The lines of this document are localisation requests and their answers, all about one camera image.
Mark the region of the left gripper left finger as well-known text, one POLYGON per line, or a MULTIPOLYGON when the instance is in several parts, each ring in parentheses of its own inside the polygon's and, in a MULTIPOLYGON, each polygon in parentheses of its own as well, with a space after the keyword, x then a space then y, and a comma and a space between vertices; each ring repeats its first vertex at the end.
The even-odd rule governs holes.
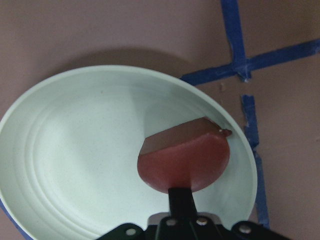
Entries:
POLYGON ((196 240, 194 220, 197 210, 189 188, 168 190, 169 216, 147 228, 148 240, 196 240))

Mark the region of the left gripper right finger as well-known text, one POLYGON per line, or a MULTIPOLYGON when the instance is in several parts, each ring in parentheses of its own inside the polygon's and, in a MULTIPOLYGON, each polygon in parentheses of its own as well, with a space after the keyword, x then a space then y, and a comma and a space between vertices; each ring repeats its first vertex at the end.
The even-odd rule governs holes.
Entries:
POLYGON ((237 240, 234 233, 205 215, 197 215, 193 220, 197 240, 237 240))

